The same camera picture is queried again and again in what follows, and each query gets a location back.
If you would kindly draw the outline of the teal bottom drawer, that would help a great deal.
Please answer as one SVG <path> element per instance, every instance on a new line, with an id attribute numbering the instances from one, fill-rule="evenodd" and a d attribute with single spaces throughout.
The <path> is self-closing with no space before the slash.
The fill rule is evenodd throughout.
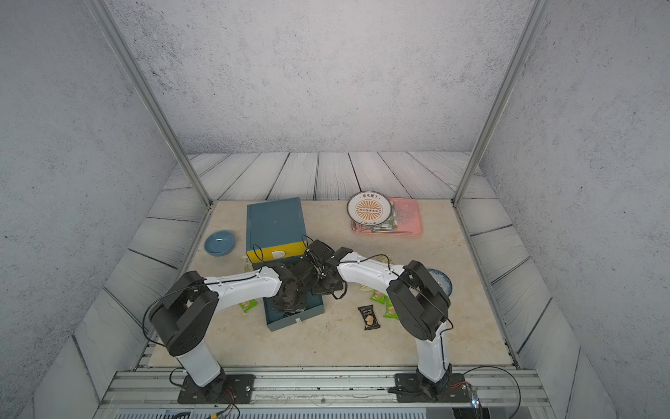
<path id="1" fill-rule="evenodd" d="M 294 313 L 279 312 L 271 299 L 263 299 L 266 325 L 271 332 L 296 325 L 325 313 L 323 298 L 308 292 L 305 297 L 305 309 Z"/>

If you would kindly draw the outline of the green cookie packet one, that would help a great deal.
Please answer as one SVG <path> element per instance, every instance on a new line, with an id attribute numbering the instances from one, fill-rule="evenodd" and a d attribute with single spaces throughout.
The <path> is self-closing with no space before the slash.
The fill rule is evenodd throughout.
<path id="1" fill-rule="evenodd" d="M 258 302 L 256 300 L 248 300 L 245 302 L 242 302 L 239 304 L 239 307 L 242 309 L 244 313 L 249 312 L 249 310 L 253 309 L 258 305 Z"/>

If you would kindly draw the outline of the yellow drawer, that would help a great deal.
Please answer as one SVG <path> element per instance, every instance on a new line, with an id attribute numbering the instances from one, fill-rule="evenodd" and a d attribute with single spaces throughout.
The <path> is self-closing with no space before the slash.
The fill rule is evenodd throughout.
<path id="1" fill-rule="evenodd" d="M 259 264 L 301 256 L 304 254 L 305 249 L 306 247 L 303 242 L 273 245 L 270 247 L 261 247 L 259 244 L 248 244 L 246 254 L 251 263 Z"/>

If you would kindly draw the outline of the green cookie packet two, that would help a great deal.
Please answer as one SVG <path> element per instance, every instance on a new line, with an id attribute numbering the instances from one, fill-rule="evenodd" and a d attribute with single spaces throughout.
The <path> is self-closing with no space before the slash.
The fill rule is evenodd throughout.
<path id="1" fill-rule="evenodd" d="M 378 291 L 373 291 L 370 300 L 382 305 L 387 304 L 387 296 L 384 293 Z"/>

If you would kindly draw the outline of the black cookie packet one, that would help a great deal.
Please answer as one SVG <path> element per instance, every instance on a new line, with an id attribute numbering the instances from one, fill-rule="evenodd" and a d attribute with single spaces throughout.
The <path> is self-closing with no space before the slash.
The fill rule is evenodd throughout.
<path id="1" fill-rule="evenodd" d="M 375 330 L 380 328 L 372 305 L 358 307 L 359 313 L 364 322 L 364 330 Z"/>

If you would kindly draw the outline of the green cookie packet three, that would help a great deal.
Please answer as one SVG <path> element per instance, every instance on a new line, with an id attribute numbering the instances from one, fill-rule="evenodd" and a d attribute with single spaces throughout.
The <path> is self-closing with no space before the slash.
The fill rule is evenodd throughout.
<path id="1" fill-rule="evenodd" d="M 386 309 L 384 317 L 387 319 L 399 319 L 398 314 L 396 314 L 396 310 L 390 298 L 386 299 Z"/>

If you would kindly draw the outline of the teal drawer cabinet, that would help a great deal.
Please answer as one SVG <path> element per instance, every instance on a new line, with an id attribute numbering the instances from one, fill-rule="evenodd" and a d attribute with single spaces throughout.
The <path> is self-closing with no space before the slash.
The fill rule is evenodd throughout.
<path id="1" fill-rule="evenodd" d="M 303 242 L 305 218 L 299 197 L 267 201 L 247 206 L 246 251 L 248 244 L 261 247 Z M 252 264 L 255 269 L 270 262 Z"/>

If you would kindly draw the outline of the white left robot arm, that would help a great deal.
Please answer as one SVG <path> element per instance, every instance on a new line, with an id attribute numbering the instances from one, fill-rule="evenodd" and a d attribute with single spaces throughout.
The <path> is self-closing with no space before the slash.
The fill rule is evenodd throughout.
<path id="1" fill-rule="evenodd" d="M 252 272 L 224 277 L 204 277 L 186 272 L 144 315 L 158 333 L 161 344 L 176 358 L 195 386 L 205 389 L 223 380 L 225 373 L 205 342 L 205 335 L 220 311 L 248 300 L 275 299 L 278 311 L 296 311 L 290 301 L 317 279 L 305 262 L 265 265 Z"/>

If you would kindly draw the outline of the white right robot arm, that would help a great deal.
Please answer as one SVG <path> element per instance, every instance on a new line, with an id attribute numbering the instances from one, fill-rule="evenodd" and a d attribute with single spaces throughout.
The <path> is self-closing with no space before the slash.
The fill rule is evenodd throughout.
<path id="1" fill-rule="evenodd" d="M 358 284 L 390 298 L 401 326 L 415 338 L 418 374 L 435 385 L 446 382 L 451 369 L 444 335 L 454 327 L 448 315 L 451 302 L 422 263 L 393 265 L 385 254 L 364 257 L 345 247 L 335 251 L 320 240 L 306 246 L 305 257 L 314 266 L 319 285 L 333 279 L 343 289 Z"/>

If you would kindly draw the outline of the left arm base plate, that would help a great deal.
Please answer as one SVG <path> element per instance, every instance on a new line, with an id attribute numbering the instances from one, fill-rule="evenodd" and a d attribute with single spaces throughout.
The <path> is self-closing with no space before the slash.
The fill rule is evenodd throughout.
<path id="1" fill-rule="evenodd" d="M 250 404 L 256 377 L 254 375 L 226 375 L 221 373 L 210 384 L 199 387 L 187 375 L 178 404 Z"/>

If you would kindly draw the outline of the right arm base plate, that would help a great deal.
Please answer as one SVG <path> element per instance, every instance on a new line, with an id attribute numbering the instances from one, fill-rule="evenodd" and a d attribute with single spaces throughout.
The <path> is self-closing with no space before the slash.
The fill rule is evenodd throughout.
<path id="1" fill-rule="evenodd" d="M 446 374 L 439 382 L 431 382 L 418 371 L 396 374 L 394 386 L 388 389 L 398 403 L 470 403 L 472 396 L 462 374 Z"/>

